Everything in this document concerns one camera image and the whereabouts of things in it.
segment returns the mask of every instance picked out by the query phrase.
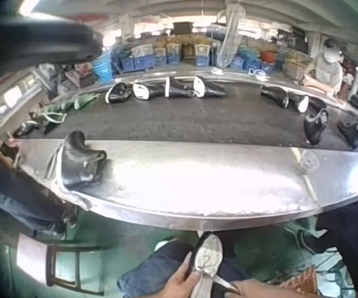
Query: green floor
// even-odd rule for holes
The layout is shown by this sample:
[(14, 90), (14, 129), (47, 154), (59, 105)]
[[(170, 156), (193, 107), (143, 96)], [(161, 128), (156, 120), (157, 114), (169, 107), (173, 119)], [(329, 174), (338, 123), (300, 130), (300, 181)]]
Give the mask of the green floor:
[[(312, 225), (311, 219), (236, 231), (234, 235), (238, 244), (235, 250), (239, 263), (262, 281), (306, 269), (311, 255), (300, 251), (294, 234), (287, 229), (296, 231), (309, 225)], [(16, 221), (0, 215), (0, 288), (7, 297), (94, 297), (56, 286), (43, 286), (27, 277), (16, 266), (19, 230), (29, 232)], [(198, 239), (196, 232), (135, 225), (81, 212), (78, 224), (69, 231), (67, 240), (82, 245), (105, 246), (102, 251), (81, 254), (82, 287), (92, 291), (104, 290), (106, 297), (122, 297), (116, 286), (118, 277), (139, 265), (154, 251), (159, 241), (172, 237), (193, 244)], [(58, 255), (58, 277), (73, 280), (73, 268), (72, 253)]]

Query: conveyor belt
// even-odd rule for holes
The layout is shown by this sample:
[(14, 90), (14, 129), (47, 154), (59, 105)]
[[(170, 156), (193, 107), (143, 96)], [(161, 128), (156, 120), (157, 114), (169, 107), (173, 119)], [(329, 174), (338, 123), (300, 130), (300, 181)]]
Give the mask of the conveyor belt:
[[(237, 143), (244, 145), (313, 147), (306, 143), (304, 114), (281, 109), (260, 95), (260, 87), (224, 84), (223, 99), (164, 97), (152, 101), (129, 101), (107, 105), (102, 93), (98, 100), (82, 111), (70, 111), (65, 123), (47, 136), (34, 132), (29, 138), (65, 138), (73, 130), (81, 130), (90, 140), (149, 140), (172, 142)], [(339, 120), (353, 122), (355, 117), (328, 107), (329, 126), (317, 147), (351, 151), (339, 133)]]

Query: ceiling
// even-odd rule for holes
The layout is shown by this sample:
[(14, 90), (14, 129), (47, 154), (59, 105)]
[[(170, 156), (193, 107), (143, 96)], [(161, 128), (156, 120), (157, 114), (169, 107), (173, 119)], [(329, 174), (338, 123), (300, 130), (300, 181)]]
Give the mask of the ceiling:
[(40, 0), (35, 11), (65, 17), (87, 16), (95, 28), (134, 18), (216, 15), (229, 3), (244, 6), (246, 17), (283, 22), (358, 44), (358, 0)]

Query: dark conveyor surface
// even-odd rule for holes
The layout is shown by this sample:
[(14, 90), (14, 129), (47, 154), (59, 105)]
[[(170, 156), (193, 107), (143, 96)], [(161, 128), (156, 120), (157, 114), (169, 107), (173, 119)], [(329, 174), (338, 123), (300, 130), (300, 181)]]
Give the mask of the dark conveyor surface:
[(105, 93), (81, 111), (70, 111), (65, 123), (48, 135), (34, 132), (29, 138), (65, 138), (81, 130), (89, 140), (148, 140), (171, 142), (213, 142), (245, 145), (292, 146), (352, 151), (337, 128), (343, 120), (356, 117), (333, 107), (329, 125), (317, 146), (307, 144), (303, 121), (316, 112), (308, 107), (304, 114), (282, 109), (260, 95), (260, 87), (248, 84), (224, 84), (224, 98), (201, 99), (159, 97), (108, 105)]

